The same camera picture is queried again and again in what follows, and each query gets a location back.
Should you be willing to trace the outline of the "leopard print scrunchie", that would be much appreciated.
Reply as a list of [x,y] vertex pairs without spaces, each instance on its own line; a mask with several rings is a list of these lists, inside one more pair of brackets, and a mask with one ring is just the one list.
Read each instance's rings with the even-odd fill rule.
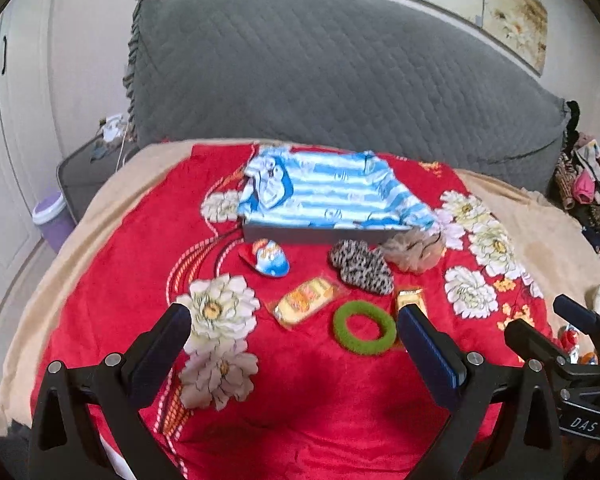
[[364,240],[340,240],[330,248],[328,260],[344,284],[378,296],[394,291],[393,274],[384,255]]

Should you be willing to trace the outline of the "red blue surprise egg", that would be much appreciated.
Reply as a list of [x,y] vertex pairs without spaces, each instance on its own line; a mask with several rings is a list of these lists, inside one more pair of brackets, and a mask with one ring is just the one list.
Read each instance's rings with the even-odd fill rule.
[[244,243],[239,247],[238,254],[253,270],[269,278],[283,278],[289,273],[290,264],[286,254],[274,240],[261,238]]

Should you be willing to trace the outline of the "red floral blanket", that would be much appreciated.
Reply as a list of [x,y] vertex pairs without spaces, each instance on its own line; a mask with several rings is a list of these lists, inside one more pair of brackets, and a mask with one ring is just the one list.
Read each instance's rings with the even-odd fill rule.
[[[193,339],[142,414],[189,479],[401,479],[445,421],[405,350],[343,349],[327,246],[289,245],[266,278],[238,254],[238,197],[256,144],[198,144],[123,218],[70,292],[42,363],[124,350],[173,300]],[[266,306],[324,276],[342,297],[287,330]]]

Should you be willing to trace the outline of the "pile of colourful clothes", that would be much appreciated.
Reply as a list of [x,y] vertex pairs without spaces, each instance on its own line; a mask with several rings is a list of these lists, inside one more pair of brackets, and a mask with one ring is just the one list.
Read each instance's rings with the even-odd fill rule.
[[562,209],[600,255],[600,144],[592,136],[567,130],[553,176]]

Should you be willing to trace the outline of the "dark bedside table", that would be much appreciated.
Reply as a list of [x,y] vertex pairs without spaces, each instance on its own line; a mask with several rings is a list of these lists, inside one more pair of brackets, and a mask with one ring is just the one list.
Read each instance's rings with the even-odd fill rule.
[[81,221],[97,192],[139,150],[134,138],[112,148],[95,136],[58,165],[57,181],[74,222]]

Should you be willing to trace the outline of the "grey flat box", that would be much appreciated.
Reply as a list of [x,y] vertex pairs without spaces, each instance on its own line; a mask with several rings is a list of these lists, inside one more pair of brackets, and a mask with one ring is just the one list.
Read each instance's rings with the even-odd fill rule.
[[272,240],[279,245],[333,245],[340,240],[362,240],[367,244],[377,245],[410,229],[409,226],[381,226],[360,222],[334,226],[284,226],[254,221],[242,222],[242,234],[246,242]]

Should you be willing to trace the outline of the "blue striped cartoon cloth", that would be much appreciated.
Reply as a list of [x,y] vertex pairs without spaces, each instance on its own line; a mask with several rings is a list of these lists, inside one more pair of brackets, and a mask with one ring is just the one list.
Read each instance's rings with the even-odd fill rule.
[[437,217],[373,152],[264,148],[237,206],[247,223],[288,228],[430,230]]

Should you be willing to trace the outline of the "white wardrobe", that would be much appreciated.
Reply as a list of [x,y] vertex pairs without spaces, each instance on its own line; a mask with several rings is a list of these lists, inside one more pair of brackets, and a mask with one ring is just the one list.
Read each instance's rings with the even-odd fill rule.
[[31,211],[61,160],[41,18],[13,6],[0,16],[0,303],[41,238]]

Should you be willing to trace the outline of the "grey quilted headboard cover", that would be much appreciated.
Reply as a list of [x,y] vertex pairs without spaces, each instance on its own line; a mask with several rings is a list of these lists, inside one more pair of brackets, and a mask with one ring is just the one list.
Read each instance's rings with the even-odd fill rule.
[[137,0],[123,83],[143,146],[371,150],[542,193],[570,118],[478,38],[388,0]]

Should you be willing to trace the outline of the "small red toy figure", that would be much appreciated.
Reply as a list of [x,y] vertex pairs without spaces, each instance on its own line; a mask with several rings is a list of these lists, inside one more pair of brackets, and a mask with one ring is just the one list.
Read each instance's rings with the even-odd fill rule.
[[573,325],[562,326],[558,332],[558,340],[568,354],[571,364],[597,365],[600,362],[594,350],[584,351],[581,348],[583,336]]

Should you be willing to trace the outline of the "beige sheer scrunchie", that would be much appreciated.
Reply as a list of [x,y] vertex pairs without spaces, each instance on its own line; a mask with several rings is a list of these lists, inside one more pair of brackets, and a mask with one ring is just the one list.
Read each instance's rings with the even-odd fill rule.
[[445,236],[441,232],[401,231],[383,242],[380,251],[388,263],[402,272],[422,274],[434,268],[445,254]]

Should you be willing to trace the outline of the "yellow packaged cake snack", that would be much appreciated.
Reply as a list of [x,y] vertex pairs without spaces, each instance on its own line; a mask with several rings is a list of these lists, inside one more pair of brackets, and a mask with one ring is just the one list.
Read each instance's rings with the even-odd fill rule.
[[266,310],[280,326],[292,330],[342,297],[345,292],[343,284],[331,278],[316,276],[270,302]]

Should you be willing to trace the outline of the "purple white trash bin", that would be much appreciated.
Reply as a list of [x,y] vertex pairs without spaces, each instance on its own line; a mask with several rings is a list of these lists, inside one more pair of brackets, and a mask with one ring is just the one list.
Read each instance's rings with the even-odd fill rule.
[[56,254],[76,227],[61,191],[55,191],[38,202],[31,211],[31,219]]

